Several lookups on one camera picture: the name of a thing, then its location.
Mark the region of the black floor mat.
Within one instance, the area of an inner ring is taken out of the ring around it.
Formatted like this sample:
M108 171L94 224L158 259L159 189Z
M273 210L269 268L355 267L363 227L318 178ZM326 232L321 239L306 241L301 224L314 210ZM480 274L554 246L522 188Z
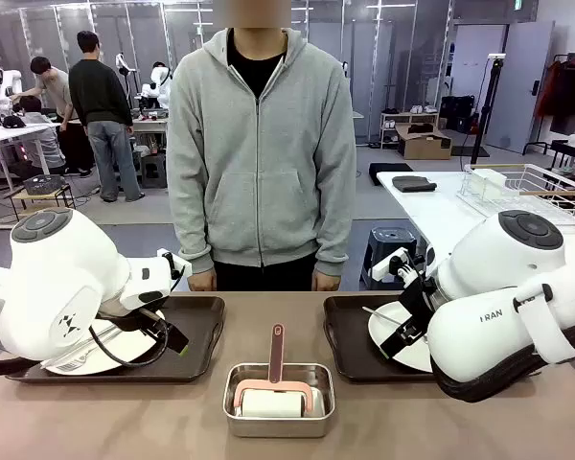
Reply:
M380 186L379 173L411 173L412 168L405 163L370 163L369 176L375 186Z

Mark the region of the folded dark grey cloth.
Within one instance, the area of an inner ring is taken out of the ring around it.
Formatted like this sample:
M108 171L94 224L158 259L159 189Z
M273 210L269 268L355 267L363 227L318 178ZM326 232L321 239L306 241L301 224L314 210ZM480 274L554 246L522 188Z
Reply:
M426 177L416 175L395 176L392 179L393 186L402 193L427 193L434 192L437 188L435 182L430 182Z

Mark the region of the white shoe rack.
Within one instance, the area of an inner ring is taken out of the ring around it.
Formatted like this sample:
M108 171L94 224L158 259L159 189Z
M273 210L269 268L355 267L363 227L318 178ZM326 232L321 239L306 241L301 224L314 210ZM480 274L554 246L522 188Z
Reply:
M398 127L413 124L430 124L437 127L438 122L438 112L428 113L424 111L422 113L412 113L410 111L382 111L379 119L379 144L383 149L395 149L399 145L400 140Z

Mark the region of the silver fork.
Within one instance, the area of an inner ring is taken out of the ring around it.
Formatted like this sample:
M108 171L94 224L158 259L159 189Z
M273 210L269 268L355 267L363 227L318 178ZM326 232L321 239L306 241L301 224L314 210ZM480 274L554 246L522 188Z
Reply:
M86 376L108 371L119 364L108 357L101 348L92 342L65 360L48 366L47 371L58 375Z
M361 309L369 314L370 330L396 330L411 317L411 314L398 303L385 304L376 310L367 307Z

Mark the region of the white round plate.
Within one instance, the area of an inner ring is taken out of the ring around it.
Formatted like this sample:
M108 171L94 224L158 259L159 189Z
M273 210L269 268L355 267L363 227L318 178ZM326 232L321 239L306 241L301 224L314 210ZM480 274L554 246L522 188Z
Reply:
M407 321L410 317L410 313L398 301L378 307L376 313L386 316L386 319L372 314L368 320L368 333L381 354L384 357L388 357L388 354L380 348L380 345L394 333L402 323ZM414 344L405 346L402 350L398 351L392 356L392 359L409 368L431 373L430 354L427 337L425 335L420 337Z
M94 329L95 333L99 333L110 326L116 325L107 320L100 319L96 319L92 323L92 328ZM86 332L78 342L87 337L88 334L90 334L90 332ZM103 342L103 345L111 354L120 358L121 360L128 362L132 362L134 359L141 357L143 354L151 350L156 344L157 342L151 336L141 331L124 332L122 330L113 338ZM119 366L110 370L118 369L121 366L119 362L117 363Z

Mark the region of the grey door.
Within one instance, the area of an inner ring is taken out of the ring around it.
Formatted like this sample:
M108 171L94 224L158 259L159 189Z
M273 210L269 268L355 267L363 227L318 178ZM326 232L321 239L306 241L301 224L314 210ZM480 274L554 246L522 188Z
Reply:
M536 21L509 27L487 145L521 153L532 132L539 89L555 23Z

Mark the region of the person's left forearm grey sleeve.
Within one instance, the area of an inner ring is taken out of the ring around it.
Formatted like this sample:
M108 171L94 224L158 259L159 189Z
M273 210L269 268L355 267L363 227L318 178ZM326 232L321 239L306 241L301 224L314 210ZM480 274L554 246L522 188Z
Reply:
M315 269L330 277L340 277L343 266L348 260L347 248L352 228L355 193L326 191L320 198Z

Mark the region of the black hanging garment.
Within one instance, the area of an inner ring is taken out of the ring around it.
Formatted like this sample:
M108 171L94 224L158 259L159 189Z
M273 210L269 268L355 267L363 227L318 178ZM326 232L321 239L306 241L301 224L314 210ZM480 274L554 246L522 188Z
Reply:
M550 130L562 135L575 134L575 62L560 64L552 88Z

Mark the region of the person's right hand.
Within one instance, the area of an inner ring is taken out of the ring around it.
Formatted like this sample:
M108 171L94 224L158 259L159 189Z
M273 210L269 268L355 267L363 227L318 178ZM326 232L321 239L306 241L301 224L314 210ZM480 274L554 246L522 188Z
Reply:
M212 268L204 272L194 273L188 278L190 291L216 291L217 273Z

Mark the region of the person's left hand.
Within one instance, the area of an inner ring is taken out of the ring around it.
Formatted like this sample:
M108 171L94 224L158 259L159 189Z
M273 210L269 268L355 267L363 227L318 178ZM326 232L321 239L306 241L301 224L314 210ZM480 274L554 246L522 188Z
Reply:
M338 291L340 287L341 277L331 276L324 274L318 270L314 270L312 274L312 291Z

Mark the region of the black storage cases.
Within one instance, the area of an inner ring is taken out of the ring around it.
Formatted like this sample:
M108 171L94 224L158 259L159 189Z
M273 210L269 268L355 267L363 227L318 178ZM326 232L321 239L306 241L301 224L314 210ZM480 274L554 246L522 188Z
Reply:
M468 134L478 119L475 97L445 96L441 99L439 120L445 119L445 128Z

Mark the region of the white workbench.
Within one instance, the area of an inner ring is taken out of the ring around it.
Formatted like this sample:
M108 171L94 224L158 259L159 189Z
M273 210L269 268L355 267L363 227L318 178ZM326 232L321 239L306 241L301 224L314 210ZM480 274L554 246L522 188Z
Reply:
M131 109L134 134L165 134L169 112L163 108Z

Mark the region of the orange hanging jacket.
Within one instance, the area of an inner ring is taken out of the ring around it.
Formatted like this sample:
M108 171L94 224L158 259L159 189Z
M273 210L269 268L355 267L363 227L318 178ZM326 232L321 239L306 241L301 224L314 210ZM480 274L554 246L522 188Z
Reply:
M550 114L554 99L554 86L561 70L562 63L558 60L555 60L546 70L537 105L537 116L540 118Z

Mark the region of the black stand with white device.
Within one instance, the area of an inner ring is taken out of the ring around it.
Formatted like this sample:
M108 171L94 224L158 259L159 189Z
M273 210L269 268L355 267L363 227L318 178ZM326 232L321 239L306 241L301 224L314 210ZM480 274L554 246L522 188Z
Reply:
M481 109L478 131L477 131L477 134L476 134L476 137L474 140L474 144L472 146L472 151L471 151L471 164L472 165L475 165L477 163L477 160L479 157L479 152L480 152L483 136L485 134L485 131L486 131L489 119L490 119L490 115L491 115L491 111L492 111L492 105L493 105L494 99L495 99L495 92L496 92L498 81L500 78L500 73L502 71L504 59L506 58L506 54L505 53L488 54L488 58L491 61L492 66L491 66L491 72L490 72L490 78L489 78L488 89L486 92L486 97L485 97L484 104L483 104L482 109Z

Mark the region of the rectangular steel container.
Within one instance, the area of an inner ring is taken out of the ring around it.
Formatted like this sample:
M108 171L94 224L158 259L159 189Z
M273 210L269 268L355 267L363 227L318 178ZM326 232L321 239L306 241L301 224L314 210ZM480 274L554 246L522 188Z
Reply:
M303 417L245 417L234 407L237 385L246 379L265 379L267 363L239 363L228 372L223 412L230 432L244 438L321 438L334 421L335 396L332 373L320 363L287 363L283 377L307 383L313 393L313 413Z

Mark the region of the grey step stool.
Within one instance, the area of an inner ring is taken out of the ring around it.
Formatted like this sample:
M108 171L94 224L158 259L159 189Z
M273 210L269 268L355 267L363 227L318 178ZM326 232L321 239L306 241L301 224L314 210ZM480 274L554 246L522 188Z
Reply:
M166 155L150 154L141 158L142 187L165 189L167 187Z

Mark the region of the brown serving tray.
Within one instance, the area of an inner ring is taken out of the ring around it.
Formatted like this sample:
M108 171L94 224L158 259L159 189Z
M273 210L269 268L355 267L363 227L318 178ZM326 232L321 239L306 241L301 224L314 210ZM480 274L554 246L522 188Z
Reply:
M189 339L184 355L168 350L152 364L128 369L116 367L91 375L63 376L40 366L8 375L7 379L27 384L92 384L92 383L189 383L209 368L213 351L224 323L224 301L214 296L171 297L162 308L169 322Z
M333 353L335 368L350 383L434 381L430 373L383 357L370 338L370 314L361 308L376 309L398 299L397 291L371 291L331 296L324 301L323 328Z

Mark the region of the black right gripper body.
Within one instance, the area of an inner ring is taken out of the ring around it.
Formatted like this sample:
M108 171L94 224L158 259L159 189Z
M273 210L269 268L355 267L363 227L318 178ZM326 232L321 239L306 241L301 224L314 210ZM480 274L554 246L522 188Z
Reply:
M401 324L403 332L426 332L427 326L434 313L431 295L437 291L433 280L423 280L416 277L399 297L399 302L410 313L410 316Z

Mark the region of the dark blue plastic stool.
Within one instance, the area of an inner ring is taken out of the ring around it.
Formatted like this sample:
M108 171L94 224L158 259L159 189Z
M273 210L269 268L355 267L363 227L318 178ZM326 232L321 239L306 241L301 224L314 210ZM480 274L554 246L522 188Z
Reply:
M371 275L374 265L400 247L405 248L412 258L416 256L417 239L409 230L401 227L378 226L370 231L360 272L360 284L366 290L403 289L403 281L398 276L389 274L381 281L376 281Z

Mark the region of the white cutlery holder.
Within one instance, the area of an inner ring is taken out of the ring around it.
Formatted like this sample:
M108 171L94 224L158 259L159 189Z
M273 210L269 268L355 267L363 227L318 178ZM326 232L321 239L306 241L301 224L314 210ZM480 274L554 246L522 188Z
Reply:
M469 190L482 198L496 199L502 195L507 177L493 169L475 169L471 172Z

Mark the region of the man in light grey hoodie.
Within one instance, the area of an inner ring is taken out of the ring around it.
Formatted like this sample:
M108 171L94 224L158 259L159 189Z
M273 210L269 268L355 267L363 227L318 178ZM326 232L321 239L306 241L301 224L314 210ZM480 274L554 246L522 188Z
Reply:
M41 101L36 96L23 96L19 99L22 120L25 124L49 124L51 120L41 113ZM54 126L22 138L22 146L27 159L13 166L14 173L21 179L29 179L43 174L40 154L43 154L50 174L65 174L66 161L58 143Z

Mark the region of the pink lint roller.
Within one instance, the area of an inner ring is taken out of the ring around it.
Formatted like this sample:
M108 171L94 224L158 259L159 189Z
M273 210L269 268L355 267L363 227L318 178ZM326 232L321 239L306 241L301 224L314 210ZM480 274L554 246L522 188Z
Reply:
M266 379L244 379L234 393L233 405L246 418L303 418L314 409L311 386L299 380L284 380L285 327L272 328Z

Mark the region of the man in grey t-shirt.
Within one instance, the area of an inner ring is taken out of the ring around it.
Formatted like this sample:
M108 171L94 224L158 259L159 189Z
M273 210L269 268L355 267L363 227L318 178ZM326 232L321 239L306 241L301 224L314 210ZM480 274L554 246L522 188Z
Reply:
M61 119L59 130L64 132L71 120L76 118L73 106L69 77L64 71L54 67L46 57L34 57L30 63L30 69L35 75L35 86L32 89L33 96L39 96L47 92L51 101L56 106L57 115Z

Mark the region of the black utility cart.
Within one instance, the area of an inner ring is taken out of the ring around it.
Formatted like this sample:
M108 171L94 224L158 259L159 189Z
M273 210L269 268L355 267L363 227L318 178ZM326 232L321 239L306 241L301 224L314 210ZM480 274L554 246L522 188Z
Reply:
M551 171L575 182L575 147L568 140L554 140L550 148L554 152Z

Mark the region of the man in black sweater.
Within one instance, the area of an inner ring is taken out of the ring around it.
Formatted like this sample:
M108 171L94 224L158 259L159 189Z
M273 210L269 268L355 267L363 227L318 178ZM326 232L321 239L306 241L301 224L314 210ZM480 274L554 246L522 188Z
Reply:
M82 59L69 71L69 91L80 124L93 150L100 179L100 197L111 203L120 191L126 201L141 192L134 167L129 134L130 108L115 72L100 61L100 41L91 31L77 33Z

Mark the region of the white side table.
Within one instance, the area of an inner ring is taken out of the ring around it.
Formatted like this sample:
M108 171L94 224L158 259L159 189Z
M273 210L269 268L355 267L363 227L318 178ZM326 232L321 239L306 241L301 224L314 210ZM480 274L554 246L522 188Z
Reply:
M448 267L450 260L467 274L482 271L501 278L522 279L537 272L527 258L530 249L519 249L511 238L499 237L502 230L497 224L481 232L474 230L488 217L457 196L464 176L461 172L424 173L423 177L437 184L434 192L427 193L400 192L392 184L395 176L400 174L381 172L378 179L434 250L428 273L441 265Z

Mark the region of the person's right forearm grey sleeve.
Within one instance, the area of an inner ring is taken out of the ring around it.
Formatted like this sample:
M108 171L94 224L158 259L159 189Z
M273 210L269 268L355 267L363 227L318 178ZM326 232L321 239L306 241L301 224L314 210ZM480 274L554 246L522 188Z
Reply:
M194 275L214 268L211 245L207 242L206 217L200 191L183 192L174 202L174 223L184 258Z

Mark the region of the person in grey hoodie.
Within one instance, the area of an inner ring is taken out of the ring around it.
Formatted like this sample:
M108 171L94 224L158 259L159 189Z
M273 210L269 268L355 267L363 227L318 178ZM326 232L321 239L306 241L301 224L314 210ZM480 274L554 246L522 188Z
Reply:
M321 194L356 196L348 79L290 7L213 0L217 32L173 75L172 218L179 193L200 191L216 291L312 291Z

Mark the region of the open cardboard box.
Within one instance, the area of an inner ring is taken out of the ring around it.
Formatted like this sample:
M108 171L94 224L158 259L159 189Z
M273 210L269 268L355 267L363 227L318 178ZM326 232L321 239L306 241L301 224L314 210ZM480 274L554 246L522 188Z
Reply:
M449 160L452 140L434 125L401 124L396 126L399 136L398 152L405 160Z

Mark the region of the white background humanoid robot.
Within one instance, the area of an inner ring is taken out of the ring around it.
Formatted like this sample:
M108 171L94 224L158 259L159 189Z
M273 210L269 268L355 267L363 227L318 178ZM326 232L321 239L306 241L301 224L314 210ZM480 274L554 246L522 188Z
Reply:
M150 83L145 83L142 87L140 106L144 109L168 109L172 80L172 70L161 61L154 62Z

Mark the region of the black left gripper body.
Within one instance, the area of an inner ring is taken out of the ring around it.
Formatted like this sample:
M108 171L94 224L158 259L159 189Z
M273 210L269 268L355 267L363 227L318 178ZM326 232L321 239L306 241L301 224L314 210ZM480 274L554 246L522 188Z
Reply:
M168 300L167 297L145 304L141 309L134 310L126 316L109 315L99 312L100 320L107 320L124 332L142 331L149 334L163 334L165 328L161 325L159 312Z

